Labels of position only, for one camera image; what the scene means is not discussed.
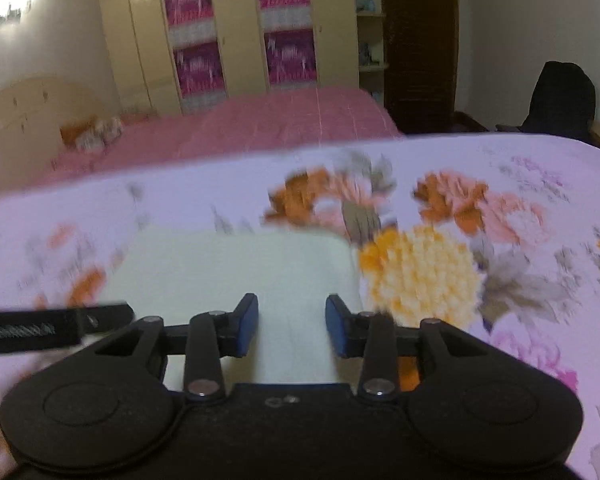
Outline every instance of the pillow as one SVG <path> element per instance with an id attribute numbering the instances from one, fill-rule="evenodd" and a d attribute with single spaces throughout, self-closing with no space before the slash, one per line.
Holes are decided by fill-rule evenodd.
<path id="1" fill-rule="evenodd" d="M 80 134 L 75 139 L 75 149 L 82 153 L 100 153 L 104 148 L 104 140 L 94 128 Z"/>
<path id="2" fill-rule="evenodd" d="M 81 134 L 87 130 L 91 130 L 96 125 L 96 116 L 90 117 L 88 120 L 81 123 L 65 124 L 60 126 L 60 135 L 62 142 L 68 148 L 75 148 L 75 141 Z"/>
<path id="3" fill-rule="evenodd" d="M 105 146 L 109 146 L 122 135 L 122 121 L 118 117 L 99 121 L 95 125 L 94 132 L 102 139 Z"/>

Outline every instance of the headboard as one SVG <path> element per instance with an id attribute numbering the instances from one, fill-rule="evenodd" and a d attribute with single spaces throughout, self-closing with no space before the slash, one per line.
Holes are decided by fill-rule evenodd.
<path id="1" fill-rule="evenodd" d="M 60 126 L 112 110 L 78 83 L 40 76 L 0 91 L 0 192 L 26 186 L 62 148 Z"/>

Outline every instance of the floral bedsheet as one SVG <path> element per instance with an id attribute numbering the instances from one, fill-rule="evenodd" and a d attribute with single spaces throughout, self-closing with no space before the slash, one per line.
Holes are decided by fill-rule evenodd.
<path id="1" fill-rule="evenodd" d="M 4 197 L 0 308 L 97 301 L 149 224 L 339 234 L 367 308 L 408 326 L 445 319 L 576 392 L 585 425 L 570 465 L 600 480 L 599 150 L 514 135 L 354 142 Z M 0 398 L 60 356 L 0 357 Z"/>

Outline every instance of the wardrobe door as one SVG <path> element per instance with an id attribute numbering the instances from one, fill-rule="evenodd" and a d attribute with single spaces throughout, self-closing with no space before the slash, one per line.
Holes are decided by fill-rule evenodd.
<path id="1" fill-rule="evenodd" d="M 177 116 L 182 113 L 175 80 L 149 84 L 149 97 L 152 107 L 162 116 Z"/>
<path id="2" fill-rule="evenodd" d="M 224 84 L 229 97 L 267 92 L 258 0 L 213 0 Z"/>
<path id="3" fill-rule="evenodd" d="M 120 104 L 122 104 L 123 109 L 131 110 L 148 110 L 152 107 L 149 92 L 146 88 L 120 94 Z"/>
<path id="4" fill-rule="evenodd" d="M 444 132 L 454 110 L 456 0 L 384 0 L 385 103 L 403 132 Z"/>
<path id="5" fill-rule="evenodd" d="M 161 0 L 130 1 L 138 53 L 147 84 L 174 78 Z"/>
<path id="6" fill-rule="evenodd" d="M 320 86 L 358 87 L 358 24 L 355 0 L 311 0 Z"/>
<path id="7" fill-rule="evenodd" d="M 129 0 L 104 0 L 100 6 L 113 77 L 122 96 L 144 87 Z"/>

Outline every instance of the wall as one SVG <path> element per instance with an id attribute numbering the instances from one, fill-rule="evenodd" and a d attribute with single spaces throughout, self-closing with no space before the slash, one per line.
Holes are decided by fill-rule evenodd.
<path id="1" fill-rule="evenodd" d="M 600 121 L 600 0 L 460 0 L 460 17 L 459 110 L 522 124 L 544 62 L 558 60 L 592 79 Z"/>
<path id="2" fill-rule="evenodd" d="M 119 107 L 98 0 L 36 0 L 20 24 L 0 28 L 0 89 L 44 74 L 82 83 Z"/>

